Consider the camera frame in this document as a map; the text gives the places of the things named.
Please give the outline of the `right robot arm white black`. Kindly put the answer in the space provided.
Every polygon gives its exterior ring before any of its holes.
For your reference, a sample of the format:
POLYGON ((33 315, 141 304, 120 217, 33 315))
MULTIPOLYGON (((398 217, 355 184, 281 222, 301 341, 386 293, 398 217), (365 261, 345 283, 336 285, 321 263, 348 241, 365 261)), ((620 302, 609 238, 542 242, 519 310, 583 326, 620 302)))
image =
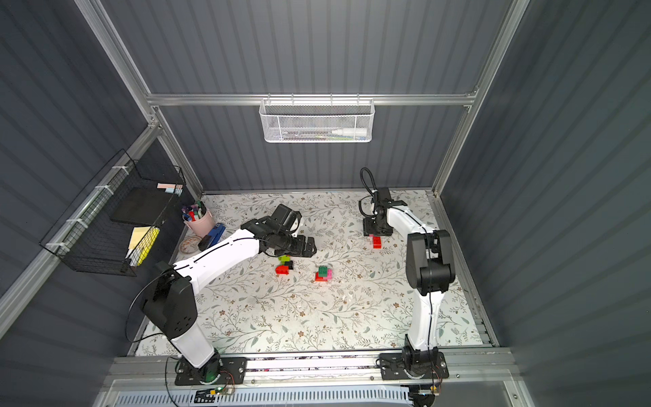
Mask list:
POLYGON ((363 232, 371 237, 390 237, 398 232, 405 239, 405 275, 415 295, 410 328, 405 335, 402 360, 397 368, 406 375, 446 378, 443 355, 438 347, 437 320, 445 293, 455 281, 450 234, 430 227, 388 188, 369 188, 371 212, 364 217, 363 232))

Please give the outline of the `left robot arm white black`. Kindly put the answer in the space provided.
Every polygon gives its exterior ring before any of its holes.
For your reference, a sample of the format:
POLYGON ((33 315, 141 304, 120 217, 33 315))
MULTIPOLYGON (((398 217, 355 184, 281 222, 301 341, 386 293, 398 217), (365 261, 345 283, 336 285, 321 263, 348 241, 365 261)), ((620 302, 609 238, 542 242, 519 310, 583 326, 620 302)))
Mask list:
POLYGON ((140 309, 181 354, 181 360, 204 376, 221 371, 220 356, 198 323, 196 296, 240 263, 266 254, 310 258, 315 239, 300 235, 302 215, 278 205, 272 215, 245 222, 232 235, 195 256, 163 265, 158 278, 142 290, 140 309))

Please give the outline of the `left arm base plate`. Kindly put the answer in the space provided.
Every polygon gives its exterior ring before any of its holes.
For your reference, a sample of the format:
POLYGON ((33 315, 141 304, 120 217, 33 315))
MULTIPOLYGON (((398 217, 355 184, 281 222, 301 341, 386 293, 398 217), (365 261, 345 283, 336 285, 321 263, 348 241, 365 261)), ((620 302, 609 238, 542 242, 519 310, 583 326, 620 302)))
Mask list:
POLYGON ((213 356, 205 366, 196 368, 185 357, 175 367, 176 386, 239 385, 244 381, 248 359, 243 357, 213 356))

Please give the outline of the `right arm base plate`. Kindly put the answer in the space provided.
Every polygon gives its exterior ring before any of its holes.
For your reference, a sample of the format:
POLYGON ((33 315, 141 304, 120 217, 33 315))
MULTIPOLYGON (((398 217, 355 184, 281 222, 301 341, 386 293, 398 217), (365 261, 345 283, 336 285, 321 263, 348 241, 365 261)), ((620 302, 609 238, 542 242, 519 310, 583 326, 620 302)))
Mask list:
POLYGON ((384 381, 433 380, 435 383, 449 378, 449 368, 443 352, 438 352, 436 360, 430 362, 409 360, 398 353, 382 353, 375 361, 384 381))

